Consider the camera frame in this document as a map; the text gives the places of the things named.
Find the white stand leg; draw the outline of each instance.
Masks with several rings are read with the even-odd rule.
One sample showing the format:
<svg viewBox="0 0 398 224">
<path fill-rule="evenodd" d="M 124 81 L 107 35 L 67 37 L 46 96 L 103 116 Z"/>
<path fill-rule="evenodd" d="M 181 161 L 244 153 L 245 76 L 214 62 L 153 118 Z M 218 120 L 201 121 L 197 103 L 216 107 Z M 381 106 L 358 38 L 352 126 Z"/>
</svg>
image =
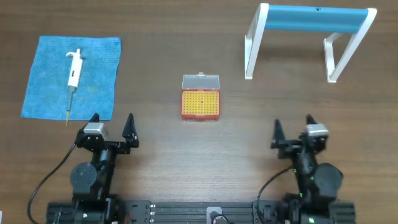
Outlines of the white stand leg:
<svg viewBox="0 0 398 224">
<path fill-rule="evenodd" d="M 365 21 L 362 23 L 359 31 L 356 34 L 351 36 L 349 40 L 348 46 L 341 56 L 340 61 L 338 62 L 337 66 L 335 67 L 335 59 L 333 58 L 333 41 L 337 38 L 341 37 L 343 34 L 334 33 L 325 40 L 323 40 L 323 46 L 325 48 L 325 62 L 326 62 L 326 74 L 328 76 L 328 83 L 336 83 L 337 78 L 340 76 L 341 72 L 347 65 L 349 59 L 354 54 L 355 50 L 357 49 L 358 45 L 361 43 L 363 37 L 368 32 L 369 27 L 371 26 L 376 14 L 376 9 L 368 9 L 368 16 L 366 17 Z"/>
<path fill-rule="evenodd" d="M 244 78 L 247 80 L 253 79 L 262 34 L 266 28 L 268 8 L 267 3 L 260 4 L 250 24 L 248 34 L 244 36 Z"/>
</svg>

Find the transparent lid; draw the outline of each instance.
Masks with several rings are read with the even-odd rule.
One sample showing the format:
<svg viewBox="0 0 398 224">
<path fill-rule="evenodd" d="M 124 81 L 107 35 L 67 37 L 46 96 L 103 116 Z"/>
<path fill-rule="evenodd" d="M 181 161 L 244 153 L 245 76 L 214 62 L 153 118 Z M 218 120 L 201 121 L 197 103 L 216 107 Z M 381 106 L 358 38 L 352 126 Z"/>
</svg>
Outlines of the transparent lid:
<svg viewBox="0 0 398 224">
<path fill-rule="evenodd" d="M 182 78 L 182 89 L 219 90 L 220 80 L 218 78 L 218 75 L 205 75 L 203 74 L 203 72 L 199 72 L 198 75 L 184 75 L 184 77 Z"/>
</svg>

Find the tabletop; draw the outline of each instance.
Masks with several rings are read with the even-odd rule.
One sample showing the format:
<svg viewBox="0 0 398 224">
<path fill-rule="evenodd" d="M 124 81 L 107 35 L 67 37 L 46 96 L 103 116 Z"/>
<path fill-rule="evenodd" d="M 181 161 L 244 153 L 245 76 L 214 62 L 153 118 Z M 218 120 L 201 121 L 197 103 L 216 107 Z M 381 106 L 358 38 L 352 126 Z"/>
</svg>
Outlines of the tabletop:
<svg viewBox="0 0 398 224">
<path fill-rule="evenodd" d="M 134 114 L 138 149 L 118 156 L 112 193 L 153 202 L 252 202 L 290 165 L 270 149 L 274 120 L 295 139 L 310 113 L 330 131 L 317 156 L 344 173 L 339 198 L 354 201 L 358 223 L 393 223 L 398 211 L 398 1 L 271 0 L 271 4 L 375 7 L 376 20 L 337 83 L 327 84 L 327 34 L 264 33 L 254 79 L 244 79 L 244 35 L 258 1 L 28 1 L 0 3 L 0 210 L 3 223 L 29 223 L 27 201 L 64 157 L 84 121 L 20 117 L 41 35 L 120 37 L 110 138 L 122 140 Z M 340 57 L 348 37 L 334 44 Z M 220 76 L 219 121 L 180 116 L 184 74 Z M 72 198 L 69 174 L 91 153 L 75 149 L 39 190 L 32 213 Z M 297 193 L 289 172 L 262 198 Z"/>
</svg>

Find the open plastic box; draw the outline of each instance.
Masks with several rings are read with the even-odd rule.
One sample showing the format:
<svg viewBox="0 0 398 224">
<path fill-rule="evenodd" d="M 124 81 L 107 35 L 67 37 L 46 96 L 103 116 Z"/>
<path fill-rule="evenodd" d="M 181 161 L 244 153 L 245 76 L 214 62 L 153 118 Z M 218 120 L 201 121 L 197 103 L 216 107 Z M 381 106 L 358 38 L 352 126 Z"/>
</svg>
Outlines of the open plastic box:
<svg viewBox="0 0 398 224">
<path fill-rule="evenodd" d="M 220 80 L 218 75 L 184 75 L 181 95 L 182 119 L 220 118 Z"/>
</svg>

